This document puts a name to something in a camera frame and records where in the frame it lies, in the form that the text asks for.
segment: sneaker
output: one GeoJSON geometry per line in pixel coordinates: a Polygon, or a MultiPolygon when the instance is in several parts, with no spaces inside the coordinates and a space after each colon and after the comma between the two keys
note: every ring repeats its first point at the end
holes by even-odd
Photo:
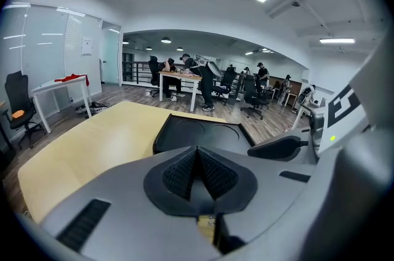
{"type": "Polygon", "coordinates": [[[214,106],[206,106],[205,108],[203,108],[203,111],[205,111],[205,112],[215,111],[215,107],[214,106]]]}

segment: person standing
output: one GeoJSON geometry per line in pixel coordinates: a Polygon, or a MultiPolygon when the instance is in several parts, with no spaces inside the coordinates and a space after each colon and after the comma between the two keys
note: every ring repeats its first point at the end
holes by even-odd
{"type": "MultiPolygon", "coordinates": [[[[159,64],[159,71],[175,71],[176,67],[174,65],[174,62],[175,62],[174,59],[169,58],[164,63],[160,63],[159,64]]],[[[175,96],[171,95],[170,85],[174,85],[177,88],[176,96],[178,96],[178,97],[185,96],[182,94],[182,91],[181,91],[180,79],[175,78],[175,77],[170,77],[170,76],[163,76],[163,92],[165,93],[166,98],[168,98],[171,101],[177,101],[177,98],[175,96]]]]}
{"type": "Polygon", "coordinates": [[[260,62],[257,64],[257,67],[259,67],[259,72],[257,73],[258,78],[256,79],[256,89],[257,93],[261,94],[261,86],[263,85],[264,87],[267,86],[267,81],[268,81],[268,70],[264,67],[263,63],[260,62]]]}
{"type": "Polygon", "coordinates": [[[282,82],[281,86],[281,95],[278,99],[278,105],[281,106],[286,98],[287,94],[290,92],[290,79],[291,76],[289,74],[286,75],[286,78],[282,82]]]}
{"type": "Polygon", "coordinates": [[[194,61],[190,55],[187,53],[183,54],[180,58],[185,64],[185,69],[190,70],[193,74],[201,76],[201,93],[203,95],[205,104],[203,106],[203,111],[215,111],[214,103],[212,101],[212,86],[214,85],[214,75],[207,66],[197,66],[196,61],[194,61]]]}

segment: red cloth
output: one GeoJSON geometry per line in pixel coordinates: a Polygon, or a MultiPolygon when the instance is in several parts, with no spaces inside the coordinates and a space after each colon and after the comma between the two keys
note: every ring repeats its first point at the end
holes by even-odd
{"type": "Polygon", "coordinates": [[[87,78],[87,74],[82,74],[82,75],[71,74],[71,76],[66,76],[63,79],[55,79],[55,81],[61,81],[61,82],[71,81],[72,79],[76,79],[76,78],[81,77],[81,76],[86,76],[86,86],[88,86],[89,85],[89,80],[87,78]]]}

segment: chair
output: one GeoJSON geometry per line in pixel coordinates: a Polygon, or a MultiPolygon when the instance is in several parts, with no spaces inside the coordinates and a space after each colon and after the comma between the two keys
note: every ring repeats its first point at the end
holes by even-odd
{"type": "Polygon", "coordinates": [[[216,92],[218,99],[223,101],[224,105],[227,104],[227,98],[224,97],[224,94],[229,94],[231,92],[231,84],[233,84],[234,79],[236,78],[235,69],[233,67],[228,67],[227,71],[224,73],[222,81],[220,82],[221,86],[225,86],[225,88],[219,86],[213,86],[212,91],[216,92]]]}
{"type": "MultiPolygon", "coordinates": [[[[158,63],[158,58],[151,56],[150,60],[148,62],[149,64],[149,69],[152,74],[152,78],[150,79],[150,83],[153,86],[159,86],[159,63],[158,63]]],[[[149,91],[150,95],[154,98],[155,95],[157,95],[160,92],[159,89],[152,89],[149,91]]]]}
{"type": "Polygon", "coordinates": [[[6,116],[12,130],[25,126],[25,133],[18,142],[19,148],[22,148],[20,144],[25,138],[29,139],[29,147],[32,148],[33,144],[31,143],[31,135],[34,132],[44,130],[41,124],[30,121],[37,111],[33,103],[33,98],[29,97],[28,83],[29,77],[27,75],[22,75],[21,71],[18,71],[16,73],[9,74],[4,85],[11,106],[12,114],[18,110],[23,110],[25,112],[19,118],[11,119],[7,113],[8,109],[2,113],[4,116],[6,116]],[[33,123],[35,126],[30,128],[29,123],[33,123]]]}
{"type": "Polygon", "coordinates": [[[260,116],[260,120],[263,120],[262,111],[258,109],[259,106],[267,106],[270,103],[269,99],[259,98],[258,93],[256,92],[256,86],[254,77],[251,75],[246,75],[244,78],[244,86],[245,86],[245,95],[244,100],[249,105],[247,108],[247,118],[250,117],[251,113],[256,113],[260,116]]]}

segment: wooden floor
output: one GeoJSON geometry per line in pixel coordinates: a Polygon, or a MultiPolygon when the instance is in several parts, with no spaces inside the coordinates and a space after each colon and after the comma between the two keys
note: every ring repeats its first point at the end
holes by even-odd
{"type": "MultiPolygon", "coordinates": [[[[103,85],[103,92],[93,97],[96,102],[110,103],[112,105],[128,100],[131,102],[142,103],[144,105],[157,106],[160,108],[190,112],[191,95],[186,95],[184,98],[178,98],[177,102],[163,101],[160,102],[158,96],[152,98],[149,92],[144,87],[138,86],[107,86],[103,85]]],[[[202,103],[202,97],[197,96],[196,109],[194,114],[209,115],[216,118],[222,118],[229,123],[242,123],[246,130],[250,133],[256,143],[263,142],[273,136],[276,136],[286,129],[289,129],[296,115],[291,112],[291,108],[279,107],[275,102],[270,104],[269,110],[265,110],[264,119],[261,121],[258,116],[251,116],[247,118],[245,111],[240,111],[244,103],[236,102],[234,105],[223,106],[221,102],[215,102],[215,111],[204,112],[199,106],[202,103]]],[[[25,213],[27,207],[23,200],[18,182],[18,170],[37,152],[50,144],[53,140],[61,136],[72,127],[83,122],[85,118],[76,114],[72,107],[64,109],[60,113],[48,118],[49,126],[52,133],[42,134],[37,133],[33,135],[34,147],[28,148],[26,142],[22,144],[22,149],[18,150],[14,160],[8,168],[2,173],[3,185],[6,191],[7,199],[11,208],[16,212],[25,213]]],[[[302,118],[299,123],[300,127],[308,126],[308,119],[302,118]]]]}

